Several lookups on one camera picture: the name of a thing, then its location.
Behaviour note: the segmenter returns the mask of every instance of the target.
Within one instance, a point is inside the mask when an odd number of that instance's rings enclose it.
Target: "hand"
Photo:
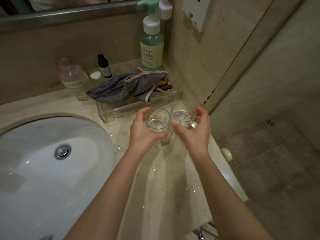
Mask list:
[[[145,123],[144,116],[150,108],[146,107],[138,110],[136,118],[130,126],[130,139],[128,150],[138,153],[143,157],[146,152],[152,147],[158,139],[163,139],[168,136],[167,131],[154,132],[150,131]]]
[[[209,154],[208,146],[211,135],[208,112],[202,107],[196,107],[195,109],[197,110],[197,116],[200,116],[200,118],[195,118],[195,122],[198,123],[195,129],[191,126],[190,129],[186,129],[179,124],[172,123],[172,127],[183,137],[192,159],[195,159],[196,156]]]

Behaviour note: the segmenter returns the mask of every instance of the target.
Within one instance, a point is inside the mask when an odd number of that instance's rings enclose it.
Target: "drinking glass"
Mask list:
[[[169,131],[170,113],[162,107],[151,108],[144,117],[146,127],[155,132]]]
[[[196,108],[187,101],[176,102],[170,112],[171,121],[185,128],[192,126],[197,117]]]

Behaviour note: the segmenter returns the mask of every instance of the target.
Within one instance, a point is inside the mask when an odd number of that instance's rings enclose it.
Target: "mirror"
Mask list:
[[[128,0],[0,0],[0,17]]]

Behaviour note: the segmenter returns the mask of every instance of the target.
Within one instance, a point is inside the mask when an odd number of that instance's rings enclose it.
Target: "mirror frame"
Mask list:
[[[139,0],[110,2],[3,17],[0,18],[0,34],[31,28],[40,28],[54,24],[63,24],[146,11],[146,7],[138,7],[138,1]]]

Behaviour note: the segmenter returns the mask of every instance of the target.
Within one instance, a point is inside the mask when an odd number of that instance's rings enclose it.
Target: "bottle label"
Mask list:
[[[100,69],[101,69],[101,72],[102,72],[103,76],[112,76],[112,72],[111,72],[110,66],[107,66],[106,68],[100,67]]]
[[[162,64],[163,43],[148,46],[140,42],[142,63],[148,68],[157,68]]]
[[[90,88],[90,83],[86,77],[79,81],[63,82],[63,84],[73,92],[77,99],[87,99],[89,97],[87,90]]]

